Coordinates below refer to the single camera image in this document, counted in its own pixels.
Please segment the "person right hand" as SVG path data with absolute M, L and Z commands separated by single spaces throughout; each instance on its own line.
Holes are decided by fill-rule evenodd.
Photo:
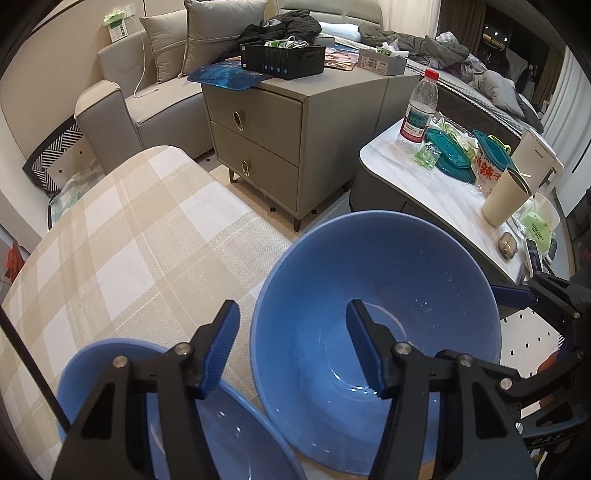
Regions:
M 554 351 L 544 362 L 542 362 L 537 370 L 537 374 L 542 374 L 547 370 L 552 370 L 556 363 L 560 363 L 569 353 L 569 346 L 568 342 L 563 336 L 559 337 L 558 341 L 558 349 Z M 553 390 L 550 391 L 549 389 L 545 390 L 546 396 L 539 400 L 539 406 L 541 408 L 545 408 L 547 405 L 554 402 L 557 398 L 560 398 L 564 395 L 565 386 L 554 385 Z

